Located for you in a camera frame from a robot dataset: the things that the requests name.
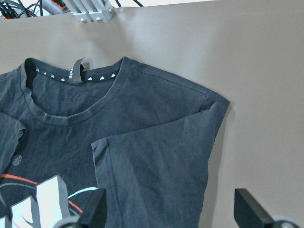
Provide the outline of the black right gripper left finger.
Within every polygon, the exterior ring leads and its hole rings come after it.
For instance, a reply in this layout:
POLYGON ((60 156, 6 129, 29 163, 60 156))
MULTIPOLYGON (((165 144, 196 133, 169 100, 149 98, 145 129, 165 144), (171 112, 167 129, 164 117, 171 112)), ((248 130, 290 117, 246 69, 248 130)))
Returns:
POLYGON ((82 228, 104 228, 106 224, 106 190, 95 190, 79 218, 82 228))

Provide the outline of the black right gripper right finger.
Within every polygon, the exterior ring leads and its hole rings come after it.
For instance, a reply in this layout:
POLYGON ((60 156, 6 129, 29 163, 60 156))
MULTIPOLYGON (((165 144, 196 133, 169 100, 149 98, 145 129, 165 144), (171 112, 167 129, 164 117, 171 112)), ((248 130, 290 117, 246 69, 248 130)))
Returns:
POLYGON ((244 188, 234 191, 234 219, 239 228, 276 228, 261 204, 244 188))

